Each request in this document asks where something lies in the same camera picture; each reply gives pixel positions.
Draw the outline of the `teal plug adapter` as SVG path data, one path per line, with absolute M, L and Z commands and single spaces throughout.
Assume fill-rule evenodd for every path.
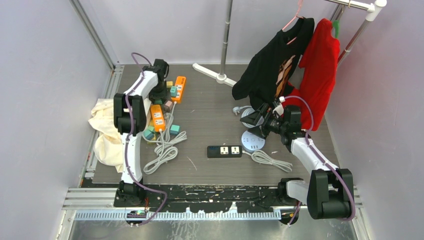
M 147 130 L 143 131 L 143 137 L 146 140 L 151 141 L 155 137 L 155 134 L 152 131 L 147 129 Z

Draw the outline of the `round blue power socket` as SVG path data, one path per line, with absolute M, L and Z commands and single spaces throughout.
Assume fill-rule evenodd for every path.
M 244 151 L 253 153 L 261 150 L 265 146 L 265 140 L 246 130 L 241 135 L 241 146 Z

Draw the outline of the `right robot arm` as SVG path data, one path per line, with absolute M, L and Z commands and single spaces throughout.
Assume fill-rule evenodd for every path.
M 301 108 L 296 105 L 262 104 L 259 109 L 240 119 L 251 125 L 248 131 L 266 139 L 270 133 L 280 135 L 281 142 L 310 174 L 308 183 L 302 179 L 284 179 L 277 198 L 283 205 L 306 204 L 315 219 L 350 221 L 356 215 L 353 174 L 330 162 L 315 146 L 309 131 L 302 128 Z

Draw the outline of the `orange power strip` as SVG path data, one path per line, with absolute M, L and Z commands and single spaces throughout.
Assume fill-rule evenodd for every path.
M 160 104 L 153 104 L 150 107 L 150 114 L 155 132 L 164 132 L 166 130 L 166 121 Z
M 171 99 L 176 102 L 177 104 L 180 104 L 183 97 L 183 92 L 185 89 L 187 78 L 185 76 L 178 76 L 176 78 L 174 86 L 176 87 L 176 95 L 173 96 Z

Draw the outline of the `black power strip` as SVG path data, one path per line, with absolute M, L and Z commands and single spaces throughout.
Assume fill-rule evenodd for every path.
M 243 150 L 241 145 L 210 145 L 206 154 L 209 159 L 241 158 Z

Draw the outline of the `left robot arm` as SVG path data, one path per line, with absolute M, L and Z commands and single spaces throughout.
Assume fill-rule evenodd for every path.
M 123 144 L 124 170 L 117 194 L 126 196 L 133 206 L 141 206 L 146 200 L 146 188 L 142 186 L 143 173 L 140 166 L 140 143 L 148 124 L 149 106 L 168 95 L 166 77 L 169 64 L 155 59 L 152 65 L 143 66 L 138 79 L 124 93 L 113 97 L 113 124 Z

